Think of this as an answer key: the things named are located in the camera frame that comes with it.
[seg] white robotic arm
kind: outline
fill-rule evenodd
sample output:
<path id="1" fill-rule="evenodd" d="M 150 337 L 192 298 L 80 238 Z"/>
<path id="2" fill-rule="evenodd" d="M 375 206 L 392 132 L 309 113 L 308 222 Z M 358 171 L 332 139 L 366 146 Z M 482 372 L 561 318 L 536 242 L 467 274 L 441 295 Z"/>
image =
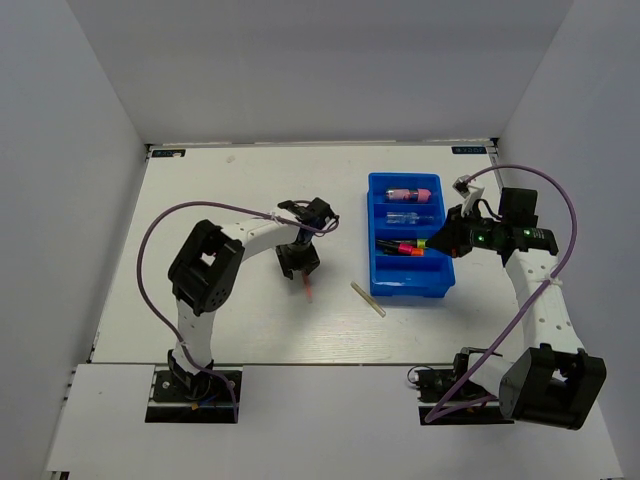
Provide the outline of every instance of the white robotic arm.
<path id="1" fill-rule="evenodd" d="M 490 211 L 492 218 L 483 218 L 478 204 L 484 188 L 466 178 L 454 185 L 465 201 L 449 209 L 444 226 L 426 246 L 451 257 L 462 257 L 474 247 L 496 251 L 521 309 L 544 281 L 550 284 L 522 318 L 522 356 L 511 363 L 494 353 L 478 365 L 486 350 L 463 349 L 454 362 L 454 380 L 464 381 L 464 376 L 497 397 L 506 419 L 578 429 L 604 383 L 606 368 L 602 359 L 585 352 L 569 319 L 561 283 L 550 275 L 558 248 L 550 230 L 537 228 L 537 192 L 504 188 L 498 215 Z M 472 368 L 477 370 L 465 375 Z"/>
<path id="2" fill-rule="evenodd" d="M 292 221 L 298 220 L 293 213 L 282 208 L 276 208 L 271 213 L 274 217 L 278 216 Z M 244 247 L 242 262 L 245 262 L 265 250 L 274 249 L 278 245 L 294 243 L 299 228 L 273 220 L 254 218 L 242 223 L 222 225 L 221 232 L 231 240 L 238 240 L 242 244 Z M 227 294 L 226 289 L 221 290 L 218 297 Z M 213 359 L 211 336 L 217 310 L 196 315 L 184 297 L 177 297 L 176 303 L 178 305 L 178 331 L 182 334 L 187 349 L 198 365 L 210 364 Z M 183 370 L 192 375 L 198 373 L 198 370 L 184 356 L 179 342 L 176 342 L 172 355 L 176 364 Z"/>
<path id="3" fill-rule="evenodd" d="M 271 248 L 276 250 L 282 273 L 290 279 L 294 271 L 309 274 L 320 264 L 311 242 L 313 232 L 323 231 L 338 217 L 320 198 L 301 203 L 280 203 L 272 211 L 272 219 L 254 218 L 223 226 L 203 220 L 178 253 L 169 279 L 178 305 L 182 340 L 169 351 L 168 363 L 172 377 L 187 397 L 197 398 L 209 388 L 209 376 L 193 363 L 208 369 L 213 366 L 213 321 L 231 294 L 240 264 Z M 193 363 L 186 358 L 183 346 Z"/>

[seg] purple cable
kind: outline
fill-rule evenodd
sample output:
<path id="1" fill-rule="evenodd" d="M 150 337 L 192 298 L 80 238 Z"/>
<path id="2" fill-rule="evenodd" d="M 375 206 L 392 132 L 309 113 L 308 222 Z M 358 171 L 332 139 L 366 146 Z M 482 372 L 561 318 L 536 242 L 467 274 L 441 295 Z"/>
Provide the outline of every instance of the purple cable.
<path id="1" fill-rule="evenodd" d="M 211 370 L 210 368 L 206 368 L 206 367 L 203 367 L 201 365 L 198 365 L 195 362 L 195 360 L 191 356 L 191 353 L 189 352 L 189 350 L 187 349 L 186 345 L 184 344 L 184 337 L 180 334 L 180 332 L 173 325 L 173 323 L 171 323 L 171 320 L 169 320 L 167 317 L 165 317 L 162 314 L 162 312 L 160 310 L 158 310 L 158 308 L 155 306 L 155 304 L 151 301 L 151 298 L 149 298 L 149 294 L 147 293 L 147 290 L 144 288 L 144 282 L 142 280 L 142 261 L 144 259 L 144 251 L 147 248 L 147 244 L 149 243 L 149 238 L 151 238 L 151 234 L 153 233 L 155 228 L 158 226 L 158 224 L 165 217 L 167 217 L 168 215 L 172 214 L 173 212 L 176 212 L 178 210 L 182 210 L 183 208 L 187 208 L 187 207 L 217 207 L 217 208 L 223 208 L 225 210 L 232 210 L 234 212 L 245 213 L 247 215 L 252 215 L 254 217 L 259 217 L 259 218 L 264 218 L 266 220 L 274 220 L 274 221 L 277 221 L 279 223 L 284 223 L 286 225 L 291 225 L 292 227 L 299 227 L 299 228 L 302 228 L 304 230 L 308 230 L 310 232 L 313 232 L 315 234 L 323 234 L 323 235 L 326 234 L 326 233 L 330 233 L 330 232 L 335 231 L 338 228 L 339 220 L 338 220 L 338 217 L 336 217 L 336 219 L 334 219 L 334 222 L 332 222 L 325 230 L 320 230 L 318 228 L 313 228 L 313 227 L 309 227 L 307 225 L 303 225 L 300 222 L 295 222 L 295 221 L 289 220 L 287 218 L 282 218 L 282 217 L 278 217 L 278 216 L 275 216 L 275 215 L 270 215 L 268 213 L 257 212 L 255 210 L 249 210 L 249 209 L 242 208 L 242 207 L 234 207 L 233 205 L 227 205 L 225 203 L 208 202 L 206 200 L 196 200 L 196 201 L 193 201 L 193 202 L 185 202 L 185 203 L 180 203 L 178 205 L 174 205 L 173 207 L 170 207 L 167 210 L 165 210 L 164 212 L 162 212 L 160 215 L 158 215 L 158 217 L 153 222 L 151 222 L 151 225 L 149 225 L 149 228 L 147 228 L 147 231 L 145 232 L 144 236 L 142 237 L 142 242 L 140 243 L 140 248 L 138 250 L 138 258 L 136 260 L 136 280 L 138 282 L 138 290 L 140 290 L 140 295 L 142 295 L 142 299 L 147 304 L 147 306 L 151 309 L 151 311 L 156 315 L 156 317 L 158 317 L 160 320 L 162 320 L 162 323 L 164 323 L 167 327 L 169 327 L 169 329 L 173 332 L 175 337 L 178 339 L 178 342 L 181 344 L 182 351 L 184 352 L 185 358 L 193 366 L 193 368 L 196 368 L 196 369 L 200 370 L 201 372 L 204 372 L 204 373 L 207 373 L 207 374 L 209 374 L 211 376 L 219 378 L 220 380 L 222 380 L 224 382 L 225 386 L 227 387 L 227 390 L 229 390 L 229 394 L 231 395 L 231 404 L 233 406 L 233 420 L 234 420 L 234 423 L 238 423 L 238 402 L 236 400 L 236 394 L 233 391 L 233 387 L 229 383 L 229 380 L 227 380 L 227 378 L 224 375 L 221 375 L 218 372 L 216 372 L 214 370 Z"/>
<path id="2" fill-rule="evenodd" d="M 487 167 L 483 170 L 480 170 L 479 172 L 474 173 L 473 175 L 471 175 L 469 178 L 465 180 L 465 183 L 468 184 L 472 180 L 476 179 L 480 175 L 483 175 L 487 172 L 491 172 L 493 170 L 500 170 L 504 168 L 511 168 L 514 170 L 524 170 L 525 172 L 530 172 L 535 175 L 538 175 L 539 177 L 544 178 L 545 180 L 550 182 L 554 187 L 556 187 L 556 190 L 560 192 L 560 195 L 562 195 L 562 198 L 564 198 L 564 201 L 566 202 L 567 207 L 569 208 L 569 215 L 571 216 L 571 237 L 569 239 L 569 246 L 567 247 L 566 253 L 562 257 L 562 260 L 558 262 L 558 265 L 556 266 L 556 268 L 553 270 L 553 272 L 549 274 L 550 278 L 554 279 L 558 276 L 558 274 L 562 271 L 564 266 L 569 261 L 569 257 L 571 257 L 573 248 L 576 245 L 576 237 L 578 236 L 578 217 L 576 216 L 576 209 L 573 206 L 573 202 L 569 198 L 569 194 L 566 192 L 566 190 L 562 188 L 562 186 L 558 182 L 556 182 L 553 178 L 551 178 L 549 175 L 547 175 L 544 172 L 541 172 L 538 169 L 527 167 L 525 165 L 493 165 L 491 167 Z M 540 295 L 542 295 L 542 292 L 544 292 L 545 288 L 547 288 L 550 284 L 551 284 L 551 280 L 544 280 L 542 283 L 540 283 L 540 286 L 536 289 L 535 292 L 533 292 L 533 294 L 531 294 L 529 299 L 526 302 L 524 302 L 520 310 L 518 310 L 518 313 L 516 314 L 516 316 L 513 317 L 513 320 L 511 320 L 509 324 L 506 326 L 506 328 L 504 329 L 504 331 L 500 335 L 498 335 L 498 338 L 494 340 L 494 342 L 487 349 L 487 351 L 484 352 L 484 354 L 480 357 L 480 359 L 469 370 L 467 370 L 467 372 L 464 375 L 462 375 L 462 377 L 460 377 L 460 379 L 453 385 L 453 387 L 451 387 L 449 391 L 444 394 L 444 396 L 440 399 L 440 401 L 436 404 L 436 406 L 433 407 L 433 409 L 427 414 L 427 416 L 425 417 L 426 423 L 430 423 L 434 420 L 437 420 L 440 417 L 447 415 L 448 413 L 459 410 L 457 406 L 447 408 L 445 410 L 442 410 L 442 407 L 445 403 L 447 403 L 451 399 L 451 397 L 453 397 L 453 395 L 455 395 L 455 393 L 458 390 L 460 390 L 460 388 L 462 388 L 462 386 L 467 382 L 467 380 L 471 378 L 471 375 L 473 375 L 482 366 L 482 364 L 487 361 L 487 359 L 493 354 L 493 352 L 496 351 L 496 349 L 500 346 L 500 344 L 504 341 L 504 339 L 507 338 L 507 336 L 511 333 L 511 331 L 520 322 L 522 317 L 524 317 L 524 314 L 527 313 L 527 310 L 529 310 L 529 307 L 533 305 L 533 303 L 540 297 Z"/>

